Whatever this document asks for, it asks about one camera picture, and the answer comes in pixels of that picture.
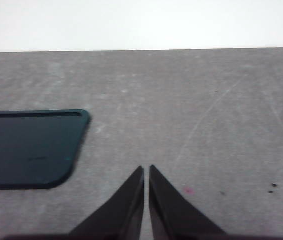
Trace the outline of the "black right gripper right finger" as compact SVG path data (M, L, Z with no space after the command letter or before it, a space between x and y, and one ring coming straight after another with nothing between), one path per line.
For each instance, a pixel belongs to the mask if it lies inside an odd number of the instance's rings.
M229 240L224 230L189 203L152 165L149 210L156 240Z

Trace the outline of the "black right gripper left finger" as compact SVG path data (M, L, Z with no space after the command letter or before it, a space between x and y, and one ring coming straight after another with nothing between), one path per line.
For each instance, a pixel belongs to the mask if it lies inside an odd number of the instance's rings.
M145 171L139 166L115 194L69 236L74 240L138 240L145 203Z

